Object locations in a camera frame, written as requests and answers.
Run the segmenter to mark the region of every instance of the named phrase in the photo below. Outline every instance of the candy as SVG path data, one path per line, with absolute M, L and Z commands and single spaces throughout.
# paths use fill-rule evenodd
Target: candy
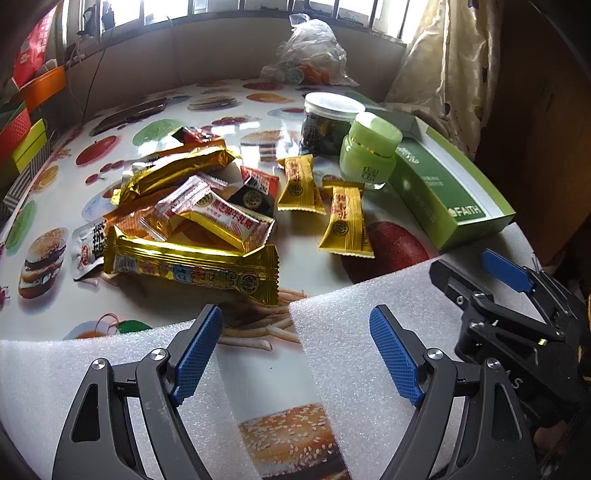
M 361 190 L 355 186 L 336 186 L 331 182 L 326 190 L 332 196 L 330 222 L 320 250 L 339 255 L 374 258 L 374 251 L 365 231 L 361 211 Z
M 261 215 L 273 217 L 275 199 L 268 192 L 268 183 L 261 182 L 257 177 L 248 177 L 240 190 L 232 195 L 228 202 Z
M 167 240 L 182 218 L 192 220 L 247 254 L 267 242 L 275 220 L 240 209 L 212 192 L 198 176 L 158 202 L 142 223 Z
M 264 304 L 279 302 L 279 256 L 266 245 L 245 257 L 212 249 L 131 238 L 110 228 L 105 272 L 133 272 L 202 287 L 235 290 Z
M 225 140 L 219 135 L 207 132 L 202 128 L 182 127 L 173 133 L 173 138 L 185 145 L 226 148 Z
M 277 209 L 303 210 L 326 215 L 312 175 L 312 155 L 284 158 L 278 162 L 285 167 L 287 185 L 279 198 Z
M 142 199 L 134 200 L 107 213 L 93 222 L 77 228 L 72 233 L 72 274 L 74 280 L 103 264 L 106 233 L 109 227 L 116 225 L 129 236 L 150 238 L 150 234 L 140 224 L 141 218 L 153 208 L 153 204 L 172 191 L 175 187 L 161 190 Z
M 222 147 L 193 150 L 189 153 L 160 158 L 150 168 L 133 175 L 130 181 L 121 188 L 118 203 L 123 204 L 179 184 L 199 171 L 224 168 L 235 158 L 232 153 Z
M 277 198 L 277 189 L 279 188 L 279 177 L 270 175 L 264 171 L 255 168 L 240 166 L 240 175 L 242 181 L 246 183 L 249 178 L 254 178 L 258 181 L 257 189 L 264 194 L 271 195 L 274 199 Z

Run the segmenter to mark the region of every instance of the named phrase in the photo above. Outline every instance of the black snack packet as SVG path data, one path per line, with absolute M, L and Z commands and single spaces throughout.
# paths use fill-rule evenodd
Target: black snack packet
M 264 185 L 255 177 L 248 177 L 242 188 L 232 195 L 228 202 L 274 218 L 275 199 L 265 190 Z

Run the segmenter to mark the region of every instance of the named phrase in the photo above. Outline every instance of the metal screw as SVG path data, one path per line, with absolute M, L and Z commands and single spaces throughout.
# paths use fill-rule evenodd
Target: metal screw
M 441 360 L 443 358 L 443 352 L 439 348 L 430 348 L 427 350 L 427 356 L 431 360 Z
M 92 369 L 93 370 L 100 370 L 105 367 L 107 364 L 107 360 L 104 358 L 97 358 L 94 362 L 92 362 Z
M 470 328 L 474 328 L 474 330 L 482 330 L 484 327 L 484 322 L 481 320 L 471 320 L 470 321 Z
M 150 358 L 152 360 L 156 360 L 157 362 L 162 360 L 166 356 L 166 350 L 164 348 L 157 348 L 156 350 L 152 350 L 150 352 Z
M 486 366 L 488 368 L 492 368 L 493 370 L 498 370 L 501 368 L 501 362 L 499 362 L 496 358 L 487 358 Z

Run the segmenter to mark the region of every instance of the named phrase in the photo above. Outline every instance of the plastic bag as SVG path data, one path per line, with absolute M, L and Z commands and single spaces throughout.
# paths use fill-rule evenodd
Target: plastic bag
M 279 62 L 263 67 L 261 79 L 292 85 L 359 86 L 347 76 L 347 52 L 327 23 L 306 14 L 290 15 L 290 22 L 293 33 L 277 49 Z

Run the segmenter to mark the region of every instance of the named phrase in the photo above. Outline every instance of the green jar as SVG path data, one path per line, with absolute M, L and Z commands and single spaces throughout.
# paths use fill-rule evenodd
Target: green jar
M 394 171 L 401 141 L 402 132 L 391 123 L 370 112 L 359 113 L 340 151 L 343 178 L 382 188 Z

